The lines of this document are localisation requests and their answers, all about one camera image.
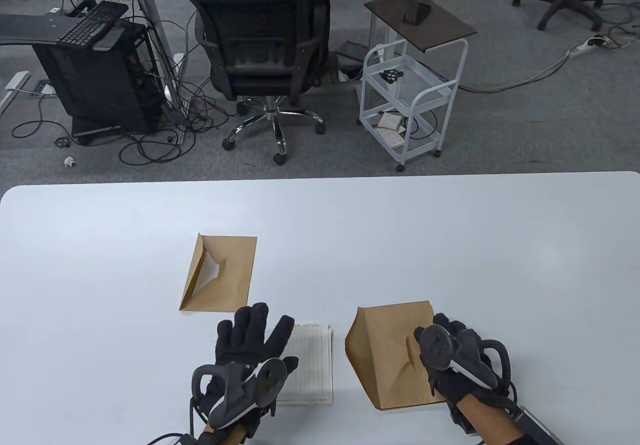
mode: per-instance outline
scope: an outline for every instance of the forearm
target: forearm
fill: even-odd
[[[212,435],[215,433],[216,431],[212,429],[212,427],[206,425],[204,431],[198,439],[198,445],[210,442],[210,440],[208,440],[207,438],[213,438]],[[245,427],[243,427],[242,425],[238,425],[231,432],[229,438],[227,438],[221,445],[240,445],[240,443],[242,443],[242,440],[244,440],[246,436],[247,431],[245,430]]]
[[[486,445],[507,445],[524,436],[505,410],[481,403],[471,394],[456,406]]]

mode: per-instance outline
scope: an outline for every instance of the chrome chair base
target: chrome chair base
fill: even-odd
[[[287,141],[284,138],[280,125],[280,115],[313,118],[313,120],[315,120],[315,132],[318,135],[325,134],[325,121],[317,113],[304,108],[280,108],[279,104],[284,99],[284,96],[266,97],[266,99],[267,104],[263,105],[258,102],[258,100],[249,97],[240,97],[240,102],[236,104],[236,110],[239,114],[249,111],[249,107],[259,109],[262,113],[250,116],[244,122],[236,125],[236,127],[231,130],[231,133],[229,133],[229,136],[222,141],[222,148],[224,148],[224,150],[233,150],[236,147],[236,137],[240,132],[250,125],[258,123],[262,119],[267,119],[273,127],[273,134],[275,135],[276,145],[278,147],[278,153],[273,156],[273,161],[279,166],[283,166],[287,162]]]

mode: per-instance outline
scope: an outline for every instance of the black phone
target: black phone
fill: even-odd
[[[432,12],[432,6],[427,3],[416,3],[404,14],[402,21],[409,25],[420,25]]]

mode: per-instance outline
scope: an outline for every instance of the chair backrest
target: chair backrest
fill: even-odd
[[[230,75],[290,75],[309,40],[307,0],[190,0],[202,19],[213,66]]]

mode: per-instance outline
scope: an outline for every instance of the white cart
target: white cart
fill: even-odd
[[[371,132],[371,134],[373,134],[375,139],[380,142],[388,154],[399,163],[396,167],[398,172],[405,170],[405,162],[408,159],[413,159],[413,157],[422,155],[425,152],[434,150],[434,157],[439,157],[441,155],[442,143],[444,142],[444,136],[447,132],[453,102],[456,98],[456,92],[458,91],[458,86],[460,84],[460,77],[467,59],[469,43],[467,43],[466,39],[459,38],[457,40],[429,48],[426,51],[431,52],[454,44],[462,45],[462,54],[460,55],[460,63],[457,67],[457,73],[455,73],[455,79],[449,81],[439,79],[439,77],[434,75],[432,71],[418,63],[414,57],[407,55],[407,41],[404,38],[396,40],[395,42],[378,45],[366,54],[362,74],[362,89],[360,93],[359,121],[368,131]],[[390,54],[388,52],[394,51],[398,45],[403,45],[402,55],[396,58],[386,59],[382,61],[382,63],[377,63],[375,65],[369,64],[371,57],[375,56],[377,58],[381,55],[389,56]],[[391,69],[404,73],[404,75],[399,77],[393,84],[387,83],[380,75],[381,72]],[[403,84],[406,84],[407,82],[410,82],[412,87],[414,87],[416,83],[420,84],[420,86],[423,84],[426,87],[418,93],[410,103],[408,100],[401,97]],[[365,109],[367,84],[370,84],[371,87],[380,93],[386,103]],[[432,111],[433,109],[437,109],[438,107],[444,107],[445,105],[446,115],[444,122],[442,123],[442,128],[440,132],[438,132],[436,130],[437,125],[435,123],[432,125],[423,118],[422,115],[426,112]],[[389,146],[385,139],[382,138],[376,130],[377,124],[382,118],[382,114],[390,111],[398,111],[406,117],[407,130],[404,138],[404,144],[395,148],[391,148],[391,146]],[[424,136],[419,139],[410,138],[411,133],[416,132],[414,124],[417,124],[419,130],[424,133]]]

